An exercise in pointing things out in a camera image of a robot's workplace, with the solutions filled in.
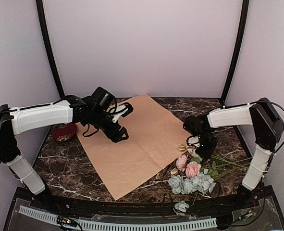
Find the white fake flower stem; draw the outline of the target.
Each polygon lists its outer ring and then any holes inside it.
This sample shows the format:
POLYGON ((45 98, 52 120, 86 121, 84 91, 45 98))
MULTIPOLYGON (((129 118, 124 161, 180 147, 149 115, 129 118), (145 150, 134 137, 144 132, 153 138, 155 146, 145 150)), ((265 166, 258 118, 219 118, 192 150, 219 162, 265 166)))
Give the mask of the white fake flower stem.
POLYGON ((202 157, 201 155, 196 153, 197 147, 196 146, 187 146, 187 145, 181 145, 178 147, 178 150, 180 152, 182 152, 182 155, 187 155, 188 156, 188 160, 190 162, 195 161, 199 164, 202 163, 206 163, 209 162, 210 160, 212 162, 218 162, 218 164, 216 165, 216 167, 222 167, 222 166, 226 166, 226 165, 234 165, 234 166, 238 166, 238 167, 244 167, 246 168, 247 165, 249 165, 249 162, 251 161, 252 157, 250 158, 245 158, 245 159, 239 159, 237 161, 231 161, 231 160, 227 160, 224 159, 223 156, 219 156, 219 155, 210 155, 210 158, 205 158, 202 157))

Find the peach wrapping paper sheet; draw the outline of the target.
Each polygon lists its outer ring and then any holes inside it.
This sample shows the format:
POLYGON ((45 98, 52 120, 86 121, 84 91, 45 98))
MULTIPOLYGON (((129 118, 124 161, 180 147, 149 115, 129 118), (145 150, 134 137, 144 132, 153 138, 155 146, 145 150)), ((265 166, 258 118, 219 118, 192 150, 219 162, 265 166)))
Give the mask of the peach wrapping paper sheet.
POLYGON ((119 119, 129 138, 113 143, 99 131, 86 138, 77 124, 77 136, 104 185, 118 200, 163 170, 179 155, 189 133, 183 122, 148 95, 128 100, 134 110, 119 119))

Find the pink fake flower stem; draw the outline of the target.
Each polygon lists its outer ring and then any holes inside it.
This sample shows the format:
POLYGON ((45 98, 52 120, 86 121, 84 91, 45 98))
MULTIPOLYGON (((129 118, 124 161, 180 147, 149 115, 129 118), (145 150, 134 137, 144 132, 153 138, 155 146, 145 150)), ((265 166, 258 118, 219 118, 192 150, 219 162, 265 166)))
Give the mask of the pink fake flower stem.
POLYGON ((198 173, 201 173, 204 169, 209 169, 210 174, 212 175, 212 173, 214 173, 215 176, 221 173, 224 173, 226 171, 233 172, 234 170, 247 170, 248 169, 248 165, 246 166, 246 168, 238 167, 234 165, 216 167, 217 164, 218 162, 212 162, 211 160, 209 162, 202 163, 202 164, 199 164, 195 161, 190 162, 188 160, 188 156, 184 154, 184 155, 179 156, 175 160, 175 162, 172 164, 172 166, 173 166, 173 169, 176 168, 178 170, 178 173, 180 175, 184 177, 189 177, 189 178, 196 176, 198 173))

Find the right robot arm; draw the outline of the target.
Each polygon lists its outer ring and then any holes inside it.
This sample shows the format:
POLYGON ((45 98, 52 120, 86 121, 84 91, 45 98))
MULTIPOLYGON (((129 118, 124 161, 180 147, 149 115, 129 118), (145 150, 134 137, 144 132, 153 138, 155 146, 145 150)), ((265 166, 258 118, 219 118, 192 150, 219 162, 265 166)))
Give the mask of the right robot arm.
POLYGON ((284 122, 276 111, 279 105, 261 98, 258 101, 234 106, 223 105, 198 116, 188 116, 183 128, 190 133, 187 145, 196 148, 196 153, 209 159, 217 146, 218 140, 213 132, 220 127, 248 125, 252 126, 255 134, 256 149, 250 166, 241 183, 244 190, 233 199, 233 204, 238 209, 243 209, 252 200, 249 191, 259 185, 267 173, 273 157, 284 145, 280 141, 284 132, 284 122))

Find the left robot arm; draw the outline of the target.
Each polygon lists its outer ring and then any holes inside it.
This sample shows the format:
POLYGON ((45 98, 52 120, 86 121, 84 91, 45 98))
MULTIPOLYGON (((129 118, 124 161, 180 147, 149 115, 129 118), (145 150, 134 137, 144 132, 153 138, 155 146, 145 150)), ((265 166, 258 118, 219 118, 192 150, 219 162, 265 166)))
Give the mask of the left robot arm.
POLYGON ((116 98, 102 87, 84 98, 67 95, 52 103, 15 108, 4 104, 0 107, 0 163, 10 169, 44 209, 51 210, 56 200, 48 185, 21 154, 15 137, 46 126, 80 123, 102 130, 108 139, 117 143, 129 138, 118 120, 133 110, 130 103, 118 105, 116 98))

